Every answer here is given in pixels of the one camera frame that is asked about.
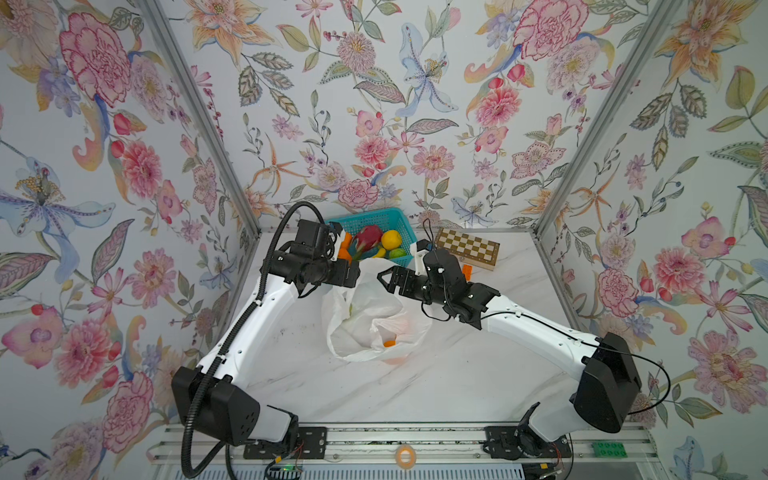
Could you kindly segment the green apple toy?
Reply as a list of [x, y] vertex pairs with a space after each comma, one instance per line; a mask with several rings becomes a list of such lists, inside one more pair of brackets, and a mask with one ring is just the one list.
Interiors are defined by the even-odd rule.
[[408, 252], [403, 248], [396, 248], [388, 252], [389, 259], [398, 259], [408, 255]]

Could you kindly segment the white translucent plastic bag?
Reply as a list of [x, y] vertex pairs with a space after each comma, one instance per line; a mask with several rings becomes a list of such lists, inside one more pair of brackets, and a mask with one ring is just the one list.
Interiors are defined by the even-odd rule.
[[[423, 343], [433, 320], [422, 313], [421, 303], [388, 293], [376, 278], [394, 265], [385, 259], [365, 260], [355, 287], [334, 287], [323, 296], [326, 344], [337, 359], [396, 363]], [[385, 348], [383, 343], [390, 340], [396, 345]]]

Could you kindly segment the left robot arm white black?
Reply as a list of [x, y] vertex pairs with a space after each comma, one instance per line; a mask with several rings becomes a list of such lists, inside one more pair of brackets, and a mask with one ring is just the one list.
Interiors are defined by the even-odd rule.
[[196, 367], [182, 367], [173, 377], [172, 391], [184, 422], [182, 444], [191, 447], [194, 435], [200, 433], [215, 439], [221, 448], [263, 443], [293, 450], [298, 442], [298, 417], [259, 402], [246, 391], [245, 383], [302, 287], [352, 288], [359, 276], [356, 261], [308, 260], [283, 251], [267, 259], [249, 303], [223, 340]]

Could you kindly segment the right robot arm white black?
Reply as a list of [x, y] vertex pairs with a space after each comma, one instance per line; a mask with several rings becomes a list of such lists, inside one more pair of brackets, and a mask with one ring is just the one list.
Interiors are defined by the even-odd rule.
[[513, 340], [576, 381], [573, 390], [534, 403], [515, 426], [489, 436], [485, 449], [492, 457], [541, 457], [575, 431], [593, 428], [617, 434], [631, 416], [641, 381], [632, 352], [620, 336], [596, 337], [567, 329], [498, 290], [469, 282], [463, 274], [453, 275], [443, 267], [430, 267], [418, 275], [395, 266], [377, 279], [391, 294], [438, 304], [451, 319]]

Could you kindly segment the yellow lemon toy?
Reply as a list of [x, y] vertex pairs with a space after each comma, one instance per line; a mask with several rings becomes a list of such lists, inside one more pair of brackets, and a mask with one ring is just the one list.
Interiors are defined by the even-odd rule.
[[389, 230], [381, 237], [381, 246], [387, 251], [400, 248], [402, 243], [402, 236], [397, 230]]

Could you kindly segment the pink dragon fruit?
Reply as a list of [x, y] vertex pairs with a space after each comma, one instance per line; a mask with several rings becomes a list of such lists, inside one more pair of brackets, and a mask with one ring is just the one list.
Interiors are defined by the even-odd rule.
[[377, 225], [363, 227], [353, 238], [348, 247], [348, 253], [353, 260], [360, 260], [371, 250], [376, 251], [380, 244], [383, 231]]

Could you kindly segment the orange fruit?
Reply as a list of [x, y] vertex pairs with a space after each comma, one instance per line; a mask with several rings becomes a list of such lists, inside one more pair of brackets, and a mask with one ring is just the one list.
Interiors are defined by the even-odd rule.
[[352, 253], [355, 252], [354, 248], [352, 247], [352, 241], [354, 236], [350, 233], [346, 232], [344, 235], [343, 240], [340, 243], [340, 246], [337, 251], [337, 258], [346, 260], [348, 262], [353, 261]]

